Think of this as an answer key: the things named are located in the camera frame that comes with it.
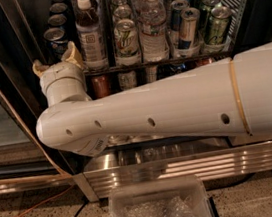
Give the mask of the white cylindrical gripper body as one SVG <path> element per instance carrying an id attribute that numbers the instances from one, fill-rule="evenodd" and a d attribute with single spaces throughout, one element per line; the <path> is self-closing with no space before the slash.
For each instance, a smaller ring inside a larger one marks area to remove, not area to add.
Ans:
<path id="1" fill-rule="evenodd" d="M 40 76 L 40 86 L 48 106 L 64 101 L 90 101 L 86 80 L 79 66 L 70 62 L 54 64 Z"/>

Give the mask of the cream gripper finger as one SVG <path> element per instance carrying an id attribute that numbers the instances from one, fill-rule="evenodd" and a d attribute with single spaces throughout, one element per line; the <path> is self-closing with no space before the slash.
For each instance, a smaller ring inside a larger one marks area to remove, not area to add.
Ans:
<path id="1" fill-rule="evenodd" d="M 76 44 L 72 41 L 69 41 L 67 45 L 67 50 L 62 55 L 61 60 L 76 65 L 81 70 L 83 70 L 83 58 L 81 56 L 81 52 L 78 51 Z"/>
<path id="2" fill-rule="evenodd" d="M 45 71 L 47 71 L 47 69 L 49 69 L 49 66 L 44 65 L 39 60 L 34 60 L 34 62 L 32 64 L 32 69 L 33 69 L 34 74 L 40 78 L 42 76 L 42 74 Z"/>

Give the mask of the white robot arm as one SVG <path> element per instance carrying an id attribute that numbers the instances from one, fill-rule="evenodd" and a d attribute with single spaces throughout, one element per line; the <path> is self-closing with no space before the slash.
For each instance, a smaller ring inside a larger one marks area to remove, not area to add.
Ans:
<path id="1" fill-rule="evenodd" d="M 83 66 L 74 45 L 59 63 L 32 65 L 48 104 L 36 134 L 48 147 L 96 156 L 116 135 L 272 135 L 272 42 L 98 100 Z"/>

